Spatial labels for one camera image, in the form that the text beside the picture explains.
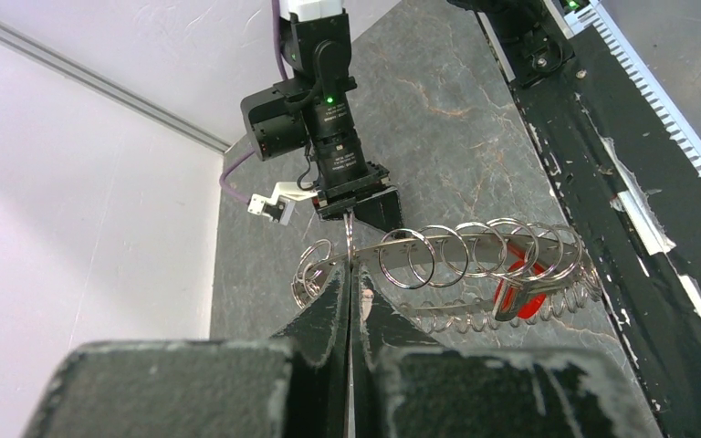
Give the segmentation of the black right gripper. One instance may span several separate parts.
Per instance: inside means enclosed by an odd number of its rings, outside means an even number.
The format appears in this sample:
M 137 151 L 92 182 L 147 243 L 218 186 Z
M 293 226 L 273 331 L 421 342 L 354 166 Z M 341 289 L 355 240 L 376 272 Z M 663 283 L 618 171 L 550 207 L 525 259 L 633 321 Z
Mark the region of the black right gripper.
M 404 227 L 399 191 L 391 187 L 389 171 L 373 162 L 365 163 L 361 176 L 331 182 L 320 176 L 318 197 L 312 202 L 321 221 L 341 221 L 354 212 L 358 221 L 389 233 Z

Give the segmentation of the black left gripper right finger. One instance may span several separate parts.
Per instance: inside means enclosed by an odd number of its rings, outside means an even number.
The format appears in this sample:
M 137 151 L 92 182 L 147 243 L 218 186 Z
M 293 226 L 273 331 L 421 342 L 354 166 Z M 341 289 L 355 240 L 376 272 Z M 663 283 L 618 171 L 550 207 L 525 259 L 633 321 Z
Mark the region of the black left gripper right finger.
M 359 437 L 657 437 L 611 356 L 572 346 L 448 346 L 393 307 L 366 266 L 350 278 Z

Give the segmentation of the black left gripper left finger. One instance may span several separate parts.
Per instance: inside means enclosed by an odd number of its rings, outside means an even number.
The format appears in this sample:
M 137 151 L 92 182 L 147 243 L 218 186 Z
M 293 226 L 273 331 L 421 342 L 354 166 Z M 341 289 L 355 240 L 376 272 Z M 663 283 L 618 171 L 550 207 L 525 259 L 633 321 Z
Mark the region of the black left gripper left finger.
M 342 437 L 351 269 L 263 339 L 91 342 L 69 353 L 27 437 Z

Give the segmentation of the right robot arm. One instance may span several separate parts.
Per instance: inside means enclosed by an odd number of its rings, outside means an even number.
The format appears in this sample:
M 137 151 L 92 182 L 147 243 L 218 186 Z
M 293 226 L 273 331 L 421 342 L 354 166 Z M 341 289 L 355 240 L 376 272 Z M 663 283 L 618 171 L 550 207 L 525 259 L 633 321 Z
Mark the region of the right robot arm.
M 558 72 L 573 58 L 569 38 L 541 1 L 461 1 L 458 7 L 489 23 L 497 53 L 523 88 Z M 253 156 L 268 161 L 302 151 L 313 182 L 279 182 L 270 195 L 243 197 L 249 213 L 286 224 L 294 205 L 310 201 L 324 221 L 356 219 L 402 236 L 398 191 L 384 166 L 368 161 L 347 99 L 350 19 L 341 1 L 278 1 L 275 50 L 282 79 L 240 104 Z

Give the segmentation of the red plastic tag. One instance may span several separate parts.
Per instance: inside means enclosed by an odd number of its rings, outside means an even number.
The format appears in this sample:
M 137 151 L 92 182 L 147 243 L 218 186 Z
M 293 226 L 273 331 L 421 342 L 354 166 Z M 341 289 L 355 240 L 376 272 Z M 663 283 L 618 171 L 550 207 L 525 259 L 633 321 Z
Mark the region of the red plastic tag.
M 510 251 L 518 260 L 514 262 L 508 272 L 523 268 L 528 271 L 526 264 L 529 256 L 518 245 L 513 243 L 507 244 L 507 250 Z M 542 274 L 545 269 L 538 261 L 529 268 L 533 272 L 533 276 Z M 528 291 L 528 287 L 520 280 L 505 280 L 501 279 L 497 286 L 494 296 L 493 318 L 497 321 L 511 321 L 514 318 L 532 319 L 541 308 L 546 299 L 544 293 L 532 294 Z

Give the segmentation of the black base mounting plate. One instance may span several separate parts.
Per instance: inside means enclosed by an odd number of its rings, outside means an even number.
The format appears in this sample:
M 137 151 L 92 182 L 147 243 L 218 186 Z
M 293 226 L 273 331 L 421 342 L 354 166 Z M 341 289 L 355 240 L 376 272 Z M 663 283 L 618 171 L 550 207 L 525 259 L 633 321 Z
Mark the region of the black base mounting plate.
M 603 303 L 665 437 L 701 437 L 701 178 L 597 30 L 523 88 L 477 21 L 601 282 Z

